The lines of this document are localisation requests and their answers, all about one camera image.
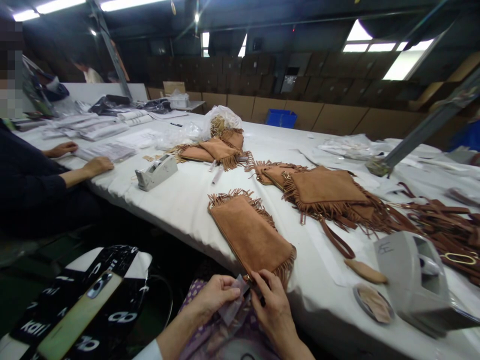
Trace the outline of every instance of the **person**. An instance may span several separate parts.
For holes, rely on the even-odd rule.
[[[72,58],[71,62],[75,67],[83,72],[85,76],[85,81],[87,84],[96,84],[103,83],[104,80],[98,72],[96,72],[90,65],[87,63],[83,55],[78,55]]]
[[[38,239],[103,218],[108,203],[82,182],[114,165],[107,157],[96,157],[84,167],[68,171],[51,160],[77,149],[77,144],[69,141],[40,151],[0,120],[0,230],[4,234]]]
[[[230,288],[233,277],[214,275],[202,286],[194,281],[179,314],[134,360],[315,360],[297,334],[280,279],[268,270],[253,272],[252,277],[264,306],[251,291],[253,309],[234,336],[225,337],[230,328],[215,331],[215,324],[223,320],[213,318],[224,304],[240,297],[240,289]]]

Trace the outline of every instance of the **steel beam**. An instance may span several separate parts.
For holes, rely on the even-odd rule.
[[[105,41],[106,48],[108,50],[108,53],[110,54],[111,61],[113,63],[113,66],[115,67],[116,74],[118,75],[118,79],[120,80],[120,87],[123,92],[123,95],[125,95],[127,98],[132,100],[132,94],[130,94],[130,89],[127,84],[127,79],[125,78],[124,71],[120,66],[119,58],[117,56],[117,53],[115,52],[114,46],[112,45],[110,32],[107,27],[107,23],[105,22],[104,13],[100,8],[100,4],[98,3],[98,0],[87,0],[87,1],[90,4],[90,7],[93,11],[93,16],[95,17],[96,22],[98,24],[101,37]]]

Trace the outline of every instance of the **metal pole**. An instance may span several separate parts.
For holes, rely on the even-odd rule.
[[[93,11],[93,16],[95,16],[98,27],[100,28],[99,30],[100,30],[101,36],[103,37],[103,40],[105,41],[106,48],[108,50],[108,53],[110,54],[110,58],[111,58],[111,61],[113,63],[113,66],[115,67],[116,74],[118,75],[118,78],[120,80],[120,87],[121,87],[121,90],[123,92],[123,95],[125,95],[131,101],[132,100],[132,94],[130,94],[130,89],[129,89],[129,86],[127,85],[127,79],[125,78],[124,71],[122,70],[122,67],[120,66],[119,58],[118,58],[117,53],[115,52],[115,49],[112,45],[112,39],[110,38],[109,29],[108,29],[107,23],[105,22],[105,19],[104,19],[104,13],[102,12],[102,9],[100,8],[98,0],[88,0],[88,3],[91,6],[91,9]]]
[[[427,116],[401,143],[394,148],[379,164],[383,173],[393,170],[403,158],[418,145],[435,134],[445,123],[460,110],[467,107],[480,95],[480,68],[470,75],[434,112]]]

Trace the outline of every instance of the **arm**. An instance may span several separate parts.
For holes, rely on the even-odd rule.
[[[283,360],[315,360],[309,348],[297,334],[289,300],[280,279],[267,270],[261,270],[260,273],[253,272],[252,276],[265,299],[265,306],[261,305],[255,291],[251,292],[252,305],[260,324],[280,358]]]
[[[47,158],[59,158],[66,153],[74,153],[79,149],[79,146],[73,141],[64,142],[60,145],[55,146],[50,150],[42,150],[43,155]]]
[[[20,210],[48,204],[64,197],[67,189],[113,169],[107,157],[96,157],[82,169],[60,175],[24,175],[9,163],[0,161],[0,210]]]
[[[95,157],[87,162],[81,169],[71,170],[60,174],[65,181],[66,188],[71,188],[85,180],[96,177],[102,173],[114,168],[114,165],[108,157]]]
[[[240,296],[240,289],[229,288],[235,279],[226,275],[214,275],[193,301],[185,306],[167,328],[157,336],[160,358],[176,360],[185,346],[202,325],[206,324],[223,304]],[[158,360],[155,349],[148,345],[135,360]]]

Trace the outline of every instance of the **gold ring hardware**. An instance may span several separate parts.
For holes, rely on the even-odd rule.
[[[470,260],[470,262],[455,260],[454,258],[450,258],[450,256],[452,256],[452,257],[460,257],[460,258],[467,258],[467,259]],[[453,252],[446,252],[445,254],[440,255],[440,257],[441,257],[441,258],[446,258],[446,259],[450,260],[451,262],[454,262],[454,263],[457,263],[457,264],[475,265],[475,264],[477,263],[477,260],[474,259],[474,258],[471,257],[471,256],[463,255],[463,254],[456,254],[456,253],[453,253]]]

